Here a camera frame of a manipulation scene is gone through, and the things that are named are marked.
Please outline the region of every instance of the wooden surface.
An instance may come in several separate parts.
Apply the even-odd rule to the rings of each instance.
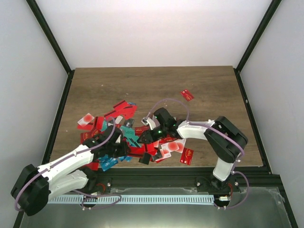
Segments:
[[[180,91],[188,89],[194,99],[187,102]],[[66,106],[55,141],[51,161],[72,151],[80,144],[81,130],[77,121],[85,114],[102,116],[121,100],[136,103],[134,126],[153,105],[164,98],[176,98],[188,105],[191,121],[214,120],[227,117],[249,139],[242,166],[262,165],[244,102],[231,66],[198,67],[131,67],[131,68],[78,68],[75,71]],[[159,105],[171,115],[186,117],[185,108],[177,102]],[[188,139],[186,147],[194,150],[191,166],[214,166],[217,156],[207,141]],[[148,166],[133,158],[115,167],[188,167],[180,163],[180,153]]]

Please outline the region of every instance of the red package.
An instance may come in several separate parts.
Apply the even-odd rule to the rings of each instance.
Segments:
[[[116,111],[119,111],[119,110],[121,110],[121,109],[123,109],[123,108],[125,108],[127,106],[129,106],[129,104],[125,100],[123,100],[123,101],[117,103],[116,105],[114,105],[113,108]]]
[[[93,117],[90,113],[88,113],[88,114],[86,114],[84,117],[82,117],[77,123],[78,123],[80,126],[84,127],[84,126],[86,126],[89,122],[91,122],[92,120],[94,120],[94,117]]]
[[[189,92],[189,90],[184,89],[180,93],[187,101],[190,101],[194,98],[194,96]]]
[[[162,154],[162,158],[159,158],[159,159],[155,160],[156,163],[159,163],[159,162],[171,157],[171,153],[167,150],[160,149],[160,152]]]
[[[135,127],[135,135],[140,136],[144,131],[149,130],[149,126],[141,126],[141,127]]]
[[[159,145],[160,145],[160,141],[159,140],[153,143],[154,148],[158,148]]]
[[[177,140],[177,138],[172,138],[172,137],[170,137],[170,136],[167,135],[166,138],[160,139],[160,144],[173,142],[175,140]]]
[[[183,150],[183,152],[181,154],[181,157],[180,157],[180,162],[184,163],[184,164],[187,164],[187,165],[190,165],[192,157],[193,157],[193,152],[194,152],[194,150],[191,150],[191,149],[188,149],[188,148],[184,147],[184,150]]]

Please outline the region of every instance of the purple cable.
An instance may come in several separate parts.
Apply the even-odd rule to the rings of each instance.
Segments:
[[[119,195],[119,194],[112,194],[112,195],[97,195],[97,196],[95,196],[95,195],[90,195],[90,194],[86,194],[86,193],[80,192],[80,191],[78,191],[78,190],[73,190],[73,191],[74,191],[74,192],[77,192],[77,193],[79,193],[79,194],[82,194],[82,195],[84,195],[84,196],[89,197],[89,198],[83,199],[83,201],[81,202],[82,208],[84,208],[84,202],[86,202],[87,200],[89,200],[89,199],[91,199],[91,198],[111,197],[111,196],[118,196],[118,197],[119,197],[119,199],[116,200],[114,203],[111,203],[111,204],[106,205],[106,206],[103,206],[103,207],[91,208],[91,209],[93,209],[93,210],[95,210],[95,209],[109,208],[109,207],[115,205],[116,203],[118,203],[118,202],[120,202],[120,201],[122,200],[122,196]]]
[[[228,136],[226,136],[225,134],[223,134],[222,132],[218,131],[217,129],[215,129],[215,128],[209,126],[209,125],[206,125],[206,124],[203,124],[203,123],[201,123],[201,124],[200,124],[200,123],[192,123],[191,121],[189,121],[189,113],[190,113],[189,108],[188,108],[183,102],[181,102],[181,101],[179,101],[179,100],[176,100],[176,99],[173,99],[173,98],[165,98],[165,99],[160,100],[160,101],[157,102],[157,103],[153,106],[153,108],[149,111],[149,113],[148,113],[148,115],[146,116],[146,118],[148,118],[148,116],[151,114],[151,112],[153,111],[153,109],[154,109],[160,102],[163,102],[163,101],[165,101],[165,100],[175,101],[175,102],[178,102],[178,103],[180,103],[181,105],[183,105],[183,106],[185,107],[185,109],[187,110],[186,121],[187,121],[189,124],[194,125],[194,126],[206,127],[206,128],[208,128],[208,129],[214,131],[215,133],[217,133],[217,134],[219,134],[220,136],[222,136],[224,139],[226,139],[226,140],[228,140],[229,142],[231,142],[232,144],[234,144],[234,145],[240,150],[241,155],[239,156],[239,158],[241,158],[242,156],[245,155],[245,152],[244,152],[243,148],[242,148],[239,144],[237,144],[234,140],[230,139]]]
[[[242,201],[240,201],[238,204],[236,204],[236,205],[233,205],[233,206],[231,206],[231,207],[227,207],[226,209],[233,209],[233,208],[236,208],[236,207],[238,207],[238,206],[240,206],[242,203],[244,203],[245,202],[245,200],[247,200],[247,197],[248,197],[248,194],[249,194],[249,182],[248,182],[248,179],[247,179],[247,177],[242,173],[242,172],[239,172],[239,171],[233,171],[232,173],[231,173],[232,175],[234,175],[234,174],[240,174],[240,175],[242,175],[243,176],[243,178],[245,179],[245,181],[246,181],[246,185],[247,185],[247,191],[246,191],[246,195],[245,195],[245,197],[242,199]]]
[[[185,109],[187,110],[187,117],[186,117],[186,120],[188,121],[188,119],[189,119],[189,113],[190,113],[190,112],[189,112],[189,108],[188,108],[183,102],[181,102],[181,101],[179,101],[179,100],[176,100],[176,99],[173,99],[173,98],[165,98],[165,99],[162,99],[162,100],[160,100],[159,102],[157,102],[157,103],[153,106],[153,108],[149,111],[149,113],[147,114],[146,118],[149,117],[149,115],[152,113],[152,111],[154,110],[154,108],[155,108],[160,102],[163,102],[163,101],[166,101],[166,100],[175,101],[175,102],[180,103],[182,106],[184,106]]]
[[[76,155],[81,154],[81,153],[84,153],[84,152],[87,152],[87,151],[94,150],[94,149],[96,149],[96,148],[98,148],[98,147],[104,145],[107,141],[109,141],[110,138],[112,137],[112,135],[114,134],[114,130],[115,130],[115,120],[114,120],[114,118],[112,118],[112,119],[113,119],[113,129],[112,129],[110,135],[107,137],[107,139],[104,140],[103,142],[101,142],[100,144],[96,145],[96,146],[93,146],[93,147],[91,147],[91,148],[84,149],[84,150],[82,150],[82,151],[78,151],[78,152],[76,153]],[[67,160],[67,159],[69,159],[69,158],[71,158],[71,157],[74,157],[74,155],[71,154],[71,155],[69,155],[69,156],[67,156],[67,157],[65,157],[65,158],[63,158],[63,159],[61,159],[61,160],[55,162],[54,164],[52,164],[52,165],[50,166],[50,169],[54,168],[55,166],[59,165],[60,163],[64,162],[65,160]],[[18,208],[18,202],[19,202],[19,199],[20,199],[22,193],[25,191],[25,189],[26,189],[34,180],[36,180],[39,176],[41,176],[43,173],[45,173],[45,172],[47,172],[47,171],[48,171],[48,169],[45,169],[45,170],[39,172],[38,174],[36,174],[32,179],[30,179],[30,180],[21,188],[20,192],[18,193],[18,195],[17,195],[17,197],[16,197],[16,199],[15,199],[15,203],[14,203],[14,206],[15,206],[15,210],[16,210],[16,211],[23,211],[23,209]]]
[[[208,129],[214,131],[214,132],[217,133],[218,135],[222,136],[224,139],[226,139],[226,140],[228,140],[229,142],[231,142],[233,145],[235,145],[235,146],[240,150],[241,155],[239,156],[239,158],[241,158],[242,156],[245,155],[245,152],[244,152],[243,148],[242,148],[239,144],[237,144],[236,141],[230,139],[228,136],[226,136],[226,135],[223,134],[222,132],[218,131],[217,129],[215,129],[215,128],[213,128],[213,127],[207,125],[207,124],[203,124],[203,123],[200,124],[200,123],[192,123],[192,122],[190,122],[190,121],[188,121],[188,122],[189,122],[189,124],[192,125],[192,126],[206,127],[206,128],[208,128]]]

